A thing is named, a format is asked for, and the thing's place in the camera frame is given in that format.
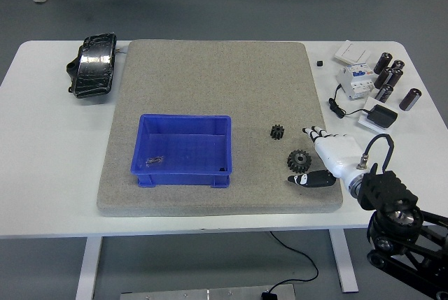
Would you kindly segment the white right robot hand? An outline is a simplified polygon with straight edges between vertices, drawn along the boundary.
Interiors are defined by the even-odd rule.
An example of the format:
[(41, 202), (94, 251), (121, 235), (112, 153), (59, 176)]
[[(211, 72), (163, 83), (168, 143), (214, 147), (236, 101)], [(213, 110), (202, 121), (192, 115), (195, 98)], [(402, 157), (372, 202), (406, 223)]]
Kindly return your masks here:
[(312, 140), (325, 169), (289, 176), (288, 182), (303, 187), (329, 187), (340, 179), (349, 191), (361, 186), (368, 170), (364, 165), (358, 168), (363, 151), (354, 137), (329, 134), (315, 126), (302, 131)]

